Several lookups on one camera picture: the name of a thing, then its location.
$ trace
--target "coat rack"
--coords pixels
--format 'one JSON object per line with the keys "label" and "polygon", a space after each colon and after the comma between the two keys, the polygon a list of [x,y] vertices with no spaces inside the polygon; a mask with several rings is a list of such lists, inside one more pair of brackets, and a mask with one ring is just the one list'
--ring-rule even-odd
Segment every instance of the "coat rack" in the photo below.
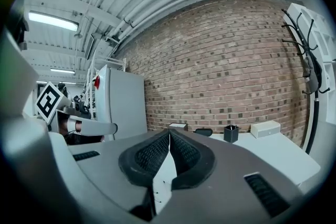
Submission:
{"label": "coat rack", "polygon": [[318,123],[318,118],[319,118],[319,107],[320,107],[320,102],[319,102],[319,92],[321,94],[326,93],[328,91],[330,91],[330,88],[327,88],[324,91],[321,91],[321,85],[322,85],[322,68],[320,66],[320,64],[318,63],[316,57],[314,56],[314,54],[312,53],[313,50],[318,48],[318,45],[316,45],[314,48],[310,48],[309,46],[309,36],[311,33],[311,28],[314,24],[314,19],[311,20],[311,24],[309,27],[309,31],[308,31],[308,36],[307,39],[305,39],[305,36],[303,35],[300,26],[299,26],[299,18],[302,15],[302,12],[299,14],[299,16],[297,17],[296,21],[293,20],[293,18],[289,15],[289,13],[284,10],[281,9],[286,16],[290,19],[292,25],[289,24],[285,24],[282,25],[282,27],[291,27],[295,30],[295,32],[297,33],[301,43],[296,42],[296,41],[292,41],[292,40],[284,40],[282,39],[282,42],[289,42],[289,43],[294,43],[296,45],[298,45],[299,47],[301,47],[303,49],[303,53],[297,53],[300,56],[306,55],[306,57],[304,58],[304,72],[303,72],[303,77],[305,78],[305,82],[308,85],[309,88],[309,92],[306,91],[302,91],[302,93],[305,93],[307,95],[311,95],[311,94],[315,94],[314,97],[314,112],[313,112],[313,121],[312,121],[312,127],[311,127],[311,133],[309,136],[309,140],[308,140],[308,145],[306,148],[306,153],[309,154],[313,141],[314,141],[314,137],[315,137],[315,133],[316,133],[316,128],[317,128],[317,123]]}

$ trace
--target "pen holder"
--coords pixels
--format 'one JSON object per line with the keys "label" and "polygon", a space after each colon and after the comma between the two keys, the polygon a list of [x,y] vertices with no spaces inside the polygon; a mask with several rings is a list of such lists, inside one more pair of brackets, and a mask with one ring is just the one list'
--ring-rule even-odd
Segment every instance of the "pen holder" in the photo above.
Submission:
{"label": "pen holder", "polygon": [[238,140],[238,129],[237,125],[226,126],[224,128],[224,141],[235,143]]}

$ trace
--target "ceiling light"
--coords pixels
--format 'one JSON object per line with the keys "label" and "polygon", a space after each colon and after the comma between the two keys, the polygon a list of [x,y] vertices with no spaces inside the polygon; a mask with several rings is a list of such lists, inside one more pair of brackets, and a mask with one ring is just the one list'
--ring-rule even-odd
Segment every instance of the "ceiling light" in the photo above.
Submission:
{"label": "ceiling light", "polygon": [[60,83],[64,83],[64,84],[76,84],[75,82],[65,82],[65,81],[61,81]]}
{"label": "ceiling light", "polygon": [[75,72],[72,71],[72,70],[63,70],[63,69],[55,69],[55,68],[51,68],[50,70],[53,71],[53,72],[61,72],[61,73],[75,74]]}
{"label": "ceiling light", "polygon": [[77,31],[78,29],[78,23],[77,22],[72,22],[70,20],[66,20],[57,16],[51,16],[45,13],[41,12],[29,12],[28,13],[28,18],[29,20],[39,22],[39,23],[44,23],[44,24],[49,24],[49,25],[55,25],[58,27],[62,27],[65,29],[69,29],[71,31]]}

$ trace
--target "white table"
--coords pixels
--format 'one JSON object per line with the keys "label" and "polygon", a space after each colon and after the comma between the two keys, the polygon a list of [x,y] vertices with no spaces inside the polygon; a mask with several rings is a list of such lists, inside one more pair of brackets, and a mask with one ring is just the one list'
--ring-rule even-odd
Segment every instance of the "white table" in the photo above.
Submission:
{"label": "white table", "polygon": [[[223,134],[213,134],[210,138],[225,142],[223,136]],[[255,138],[251,133],[239,134],[238,141],[234,145],[251,151],[286,175],[296,185],[306,181],[320,170],[317,162],[281,133],[262,138]]]}

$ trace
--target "white box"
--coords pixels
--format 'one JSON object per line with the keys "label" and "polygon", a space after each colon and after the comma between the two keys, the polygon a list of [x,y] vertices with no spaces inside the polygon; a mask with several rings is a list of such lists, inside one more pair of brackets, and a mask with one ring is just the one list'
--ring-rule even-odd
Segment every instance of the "white box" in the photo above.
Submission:
{"label": "white box", "polygon": [[280,123],[275,121],[266,121],[251,124],[251,134],[255,138],[261,138],[272,134],[280,133]]}

